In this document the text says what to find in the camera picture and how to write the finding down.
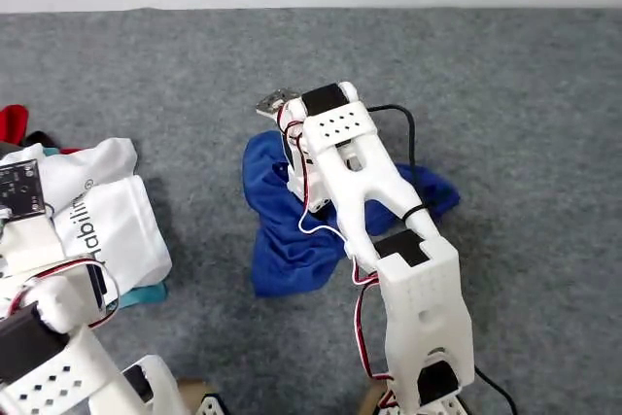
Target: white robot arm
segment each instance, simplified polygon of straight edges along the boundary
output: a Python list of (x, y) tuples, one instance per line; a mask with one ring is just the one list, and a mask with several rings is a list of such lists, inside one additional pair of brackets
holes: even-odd
[[(259, 103), (258, 112), (276, 120), (283, 133), (288, 189), (302, 200), (305, 214), (331, 201), (348, 258), (369, 273), (362, 281), (353, 273), (355, 282), (380, 285), (388, 372), (378, 379), (387, 380), (401, 413), (449, 403), (474, 378), (458, 252), (400, 177), (357, 90), (347, 82), (302, 95), (279, 90)], [(374, 244), (365, 230), (369, 199), (396, 214), (407, 230)]]
[[(3, 202), (15, 202), (0, 228), (0, 414), (59, 415), (88, 400), (93, 415), (190, 415), (160, 357), (121, 372), (97, 340), (91, 329), (116, 310), (92, 282), (93, 268), (106, 269), (65, 258), (36, 174), (36, 161), (0, 168)], [(224, 413), (209, 405), (199, 413)]]

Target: teal cloth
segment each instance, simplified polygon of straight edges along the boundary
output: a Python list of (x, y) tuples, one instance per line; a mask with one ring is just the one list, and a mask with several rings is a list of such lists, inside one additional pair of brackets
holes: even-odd
[(166, 287), (163, 282), (148, 287), (137, 287), (127, 294), (121, 296), (120, 308), (137, 305), (139, 303), (160, 303), (167, 296)]

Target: black cable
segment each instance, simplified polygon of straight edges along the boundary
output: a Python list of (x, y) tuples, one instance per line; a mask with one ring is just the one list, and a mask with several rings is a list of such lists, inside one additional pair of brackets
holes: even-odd
[(386, 106), (373, 106), (368, 107), (368, 112), (377, 112), (377, 111), (385, 111), (393, 109), (395, 111), (402, 112), (406, 119), (408, 120), (408, 163), (410, 165), (410, 171), (412, 172), (412, 181), (413, 185), (416, 181), (416, 171), (415, 171), (415, 118), (412, 116), (412, 113), (406, 109), (405, 107), (399, 106), (398, 104), (387, 104)]
[(514, 402), (512, 396), (504, 388), (502, 388), (499, 384), (486, 376), (486, 374), (484, 374), (484, 372), (477, 366), (475, 367), (475, 374), (482, 378), (485, 383), (487, 383), (491, 388), (501, 394), (505, 398), (505, 400), (507, 400), (509, 408), (512, 411), (512, 415), (518, 415), (518, 407), (516, 406), (516, 402)]

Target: wire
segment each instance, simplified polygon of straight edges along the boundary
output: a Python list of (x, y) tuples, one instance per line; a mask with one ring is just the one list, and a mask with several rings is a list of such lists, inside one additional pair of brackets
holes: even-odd
[(491, 388), (493, 388), (495, 391), (501, 394), (505, 398), (505, 400), (507, 400), (507, 404), (509, 405), (509, 408), (512, 411), (512, 415), (518, 415), (518, 407), (516, 406), (516, 402), (514, 402), (514, 399), (509, 394), (508, 391), (506, 391), (499, 384), (493, 381), (489, 376), (486, 376), (486, 374), (481, 369), (479, 369), (477, 365), (475, 366), (475, 374), (477, 374), (477, 376), (482, 378), (482, 380), (484, 380), (485, 383), (487, 383)]
[(75, 269), (77, 267), (87, 266), (87, 265), (97, 266), (103, 272), (105, 272), (110, 278), (111, 282), (113, 283), (113, 286), (115, 288), (115, 293), (116, 293), (116, 298), (113, 301), (114, 307), (111, 310), (109, 310), (106, 316), (104, 316), (101, 320), (98, 320), (98, 321), (95, 321), (94, 323), (89, 324), (88, 327), (91, 329), (96, 329), (108, 323), (119, 311), (120, 302), (121, 302), (121, 291), (119, 288), (119, 283), (117, 282), (117, 279), (115, 279), (115, 276), (113, 276), (110, 273), (110, 271), (104, 264), (94, 259), (73, 259), (73, 260), (64, 262), (63, 264), (60, 264), (58, 266), (51, 267), (50, 269), (46, 269), (45, 271), (41, 271), (35, 274), (34, 276), (31, 276), (30, 278), (28, 278), (22, 284), (21, 290), (11, 300), (11, 303), (9, 304), (9, 310), (7, 312), (7, 317), (15, 314), (18, 311), (19, 306), (21, 305), (21, 302), (25, 299), (25, 297), (28, 295), (28, 293), (32, 290), (32, 288), (38, 281), (41, 281), (42, 279), (45, 279), (46, 277), (53, 276), (54, 274), (66, 272), (71, 269)]
[(403, 106), (399, 106), (398, 104), (387, 104), (385, 106), (373, 106), (368, 107), (368, 112), (378, 112), (378, 111), (386, 111), (386, 110), (395, 110), (402, 112), (406, 119), (408, 120), (408, 164), (410, 165), (410, 171), (412, 172), (412, 182), (415, 185), (415, 180), (417, 179), (417, 172), (415, 166), (415, 136), (416, 136), (416, 126), (415, 126), (415, 118), (408, 109)]
[[(304, 218), (307, 216), (309, 212), (309, 175), (307, 172), (307, 161), (304, 156), (304, 152), (302, 151), (302, 147), (300, 146), (301, 137), (302, 137), (302, 133), (298, 134), (295, 137), (295, 145), (298, 148), (298, 152), (300, 153), (300, 163), (302, 164), (302, 185), (303, 185), (303, 193), (304, 193), (303, 201), (302, 201), (303, 210), (302, 210), (302, 216), (300, 216), (300, 219), (298, 220), (298, 230), (300, 230), (302, 233), (306, 233), (307, 235), (310, 235), (322, 229), (328, 230), (329, 232), (332, 232), (335, 235), (337, 235), (343, 241), (343, 247), (345, 250), (346, 239), (343, 236), (343, 234), (336, 228), (331, 227), (330, 225), (316, 225), (315, 227), (311, 229), (306, 229), (302, 226), (302, 222), (304, 221)], [(373, 273), (361, 279), (359, 265), (357, 264), (356, 258), (352, 256), (352, 282), (356, 286), (364, 286), (365, 284), (369, 284), (377, 277), (378, 277), (377, 274)]]
[(304, 209), (302, 210), (302, 216), (300, 216), (300, 219), (298, 220), (298, 230), (300, 230), (302, 233), (306, 233), (310, 235), (312, 233), (317, 232), (318, 230), (325, 229), (337, 235), (341, 240), (343, 240), (343, 243), (345, 245), (346, 238), (343, 236), (343, 234), (339, 230), (337, 230), (334, 227), (331, 227), (330, 225), (316, 225), (315, 227), (308, 229), (308, 230), (302, 226), (302, 221), (304, 221), (304, 218), (307, 216), (307, 213), (309, 212), (309, 175), (307, 173), (307, 161), (304, 156), (304, 153), (302, 152), (302, 147), (300, 146), (301, 137), (302, 137), (302, 133), (300, 133), (298, 136), (295, 137), (295, 145), (298, 148), (298, 152), (300, 153), (300, 163), (302, 164), (302, 185), (303, 185), (303, 190), (304, 190), (304, 197), (302, 201)]
[(359, 357), (361, 358), (361, 364), (363, 365), (363, 369), (367, 376), (371, 379), (375, 379), (377, 381), (386, 381), (392, 380), (393, 376), (391, 374), (384, 373), (372, 373), (371, 365), (369, 364), (369, 355), (367, 353), (367, 347), (365, 346), (365, 340), (363, 337), (363, 324), (361, 321), (361, 310), (363, 308), (363, 296), (367, 289), (371, 287), (375, 287), (379, 284), (378, 278), (374, 278), (372, 281), (363, 285), (361, 292), (359, 293), (359, 298), (357, 299), (357, 304), (354, 308), (354, 330), (355, 337), (357, 338), (357, 347), (359, 348)]

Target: black circuit board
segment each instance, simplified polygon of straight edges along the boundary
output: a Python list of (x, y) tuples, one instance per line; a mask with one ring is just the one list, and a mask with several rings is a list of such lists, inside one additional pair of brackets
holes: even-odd
[(46, 213), (36, 159), (0, 167), (0, 205), (13, 211), (10, 221)]

